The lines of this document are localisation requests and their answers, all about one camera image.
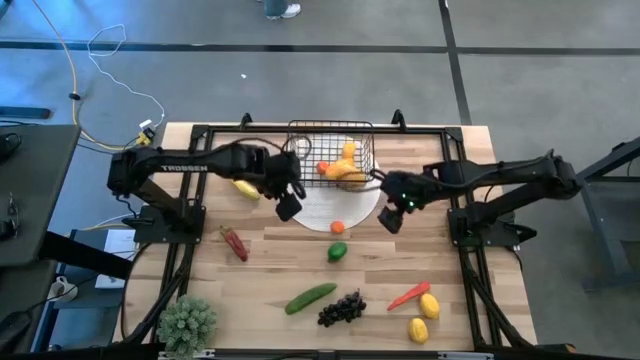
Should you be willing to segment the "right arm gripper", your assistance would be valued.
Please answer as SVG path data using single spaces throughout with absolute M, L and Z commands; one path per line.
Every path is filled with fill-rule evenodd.
M 420 175 L 404 171 L 388 172 L 382 180 L 381 190 L 395 210 L 385 206 L 378 215 L 378 221 L 392 234 L 397 234 L 401 229 L 403 213 L 423 210 L 436 200 L 432 183 Z

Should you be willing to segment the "yellow toy banana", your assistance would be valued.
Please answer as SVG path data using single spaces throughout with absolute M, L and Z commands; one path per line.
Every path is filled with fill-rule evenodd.
M 257 188 L 244 180 L 233 180 L 232 184 L 249 199 L 259 200 L 261 198 Z

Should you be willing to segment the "tan toy potato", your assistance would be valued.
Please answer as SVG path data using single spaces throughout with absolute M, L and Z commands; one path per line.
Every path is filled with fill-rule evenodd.
M 337 178 L 338 187 L 345 190 L 358 190 L 363 188 L 366 183 L 366 175 L 362 172 L 348 172 L 341 174 Z

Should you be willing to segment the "orange toy mango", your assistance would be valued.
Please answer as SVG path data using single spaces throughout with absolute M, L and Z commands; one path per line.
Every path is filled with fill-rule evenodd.
M 325 170 L 324 175 L 329 180 L 338 180 L 346 174 L 354 173 L 357 171 L 357 168 L 354 166 L 351 160 L 338 160 L 334 163 L 331 163 Z

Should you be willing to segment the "red toy chili pepper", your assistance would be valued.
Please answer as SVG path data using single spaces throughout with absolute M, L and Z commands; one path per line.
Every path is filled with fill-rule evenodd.
M 224 241 L 230 246 L 234 254 L 242 261 L 248 260 L 249 251 L 246 249 L 244 243 L 239 238 L 237 233 L 230 227 L 220 227 L 220 233 Z

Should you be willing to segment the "green toy cucumber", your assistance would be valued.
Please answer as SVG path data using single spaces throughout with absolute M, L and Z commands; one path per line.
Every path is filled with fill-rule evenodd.
M 287 303 L 285 306 L 285 313 L 287 315 L 293 315 L 305 307 L 309 306 L 313 302 L 321 299 L 322 297 L 330 294 L 337 288 L 336 283 L 324 283 L 313 288 L 310 288 Z

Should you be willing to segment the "yellow toy lemon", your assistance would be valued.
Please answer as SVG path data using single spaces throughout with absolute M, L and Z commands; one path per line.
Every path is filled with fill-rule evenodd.
M 420 309 L 426 318 L 437 319 L 440 316 L 440 304 L 432 294 L 422 294 L 419 303 Z
M 409 338 L 418 344 L 424 344 L 429 338 L 428 329 L 422 318 L 412 318 L 408 323 Z

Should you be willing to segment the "dark purple toy grapes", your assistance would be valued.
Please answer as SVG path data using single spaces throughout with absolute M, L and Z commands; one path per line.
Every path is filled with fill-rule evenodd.
M 366 307 L 367 303 L 359 291 L 347 294 L 336 303 L 324 307 L 318 314 L 317 324 L 324 327 L 331 327 L 340 321 L 351 323 L 363 315 Z

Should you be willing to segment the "yellow and white power plug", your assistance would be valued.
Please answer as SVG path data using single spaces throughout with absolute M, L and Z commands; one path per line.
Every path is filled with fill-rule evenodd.
M 140 132 L 138 133 L 135 144 L 141 146 L 151 145 L 156 135 L 156 127 L 151 119 L 147 119 L 139 124 Z

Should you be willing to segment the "person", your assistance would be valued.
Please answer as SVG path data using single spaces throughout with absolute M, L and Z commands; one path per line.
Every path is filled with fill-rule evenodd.
M 265 16 L 269 20 L 290 19 L 301 12 L 301 5 L 289 0 L 262 0 Z

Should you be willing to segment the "black diagonal beam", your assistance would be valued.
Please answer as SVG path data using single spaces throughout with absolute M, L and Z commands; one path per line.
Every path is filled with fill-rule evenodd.
M 127 279 L 132 269 L 130 260 L 53 232 L 47 232 L 44 235 L 39 258 L 55 260 L 59 263 L 88 269 L 98 274 L 123 280 Z

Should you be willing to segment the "white mug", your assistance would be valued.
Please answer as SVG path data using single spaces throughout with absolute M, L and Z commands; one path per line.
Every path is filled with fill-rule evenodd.
M 69 283 L 65 276 L 58 276 L 50 285 L 47 299 L 53 302 L 68 303 L 78 294 L 78 287 Z

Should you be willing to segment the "black side table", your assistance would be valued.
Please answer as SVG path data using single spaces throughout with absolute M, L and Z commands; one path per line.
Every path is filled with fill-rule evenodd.
M 0 161 L 0 221 L 10 219 L 8 202 L 18 210 L 18 232 L 0 241 L 0 267 L 37 259 L 79 137 L 73 125 L 0 127 L 0 136 L 17 134 L 15 152 Z

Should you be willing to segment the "black floor strip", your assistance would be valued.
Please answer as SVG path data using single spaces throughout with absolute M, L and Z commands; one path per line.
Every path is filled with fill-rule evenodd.
M 0 106 L 0 118 L 46 120 L 51 115 L 52 111 L 48 108 Z

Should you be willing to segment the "black aluminium table frame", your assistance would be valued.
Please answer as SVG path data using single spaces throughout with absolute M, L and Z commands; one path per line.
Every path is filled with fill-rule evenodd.
M 250 139 L 274 155 L 285 150 L 288 124 L 175 123 L 166 127 L 165 150 L 213 150 Z M 378 174 L 420 173 L 428 164 L 469 160 L 498 163 L 483 127 L 373 125 Z M 320 360 L 353 355 L 439 355 L 459 350 L 494 358 L 545 359 L 548 352 L 522 337 L 497 306 L 485 257 L 486 246 L 452 243 L 447 213 L 470 202 L 489 202 L 518 186 L 479 187 L 458 198 L 432 202 L 403 216 L 392 234 L 378 221 L 380 211 L 395 206 L 381 191 L 372 213 L 342 234 L 311 230 L 294 217 L 276 214 L 277 201 L 244 196 L 230 179 L 214 173 L 155 173 L 150 179 L 174 198 L 206 208 L 202 238 L 196 244 L 143 243 L 129 272 L 121 309 L 123 346 L 142 347 L 149 358 L 171 355 L 156 335 L 160 314 L 181 296 L 206 300 L 217 314 L 213 336 L 205 345 L 218 355 L 267 353 L 275 360 Z M 220 227 L 232 228 L 249 251 L 242 262 L 224 241 Z M 330 263 L 328 248 L 348 246 Z M 426 318 L 420 297 L 387 310 L 397 297 L 420 282 L 440 304 L 437 319 Z M 330 294 L 287 315 L 285 306 L 302 292 L 336 283 Z M 317 324 L 324 307 L 359 291 L 367 307 L 351 323 Z M 422 318 L 429 338 L 409 338 L 408 323 Z

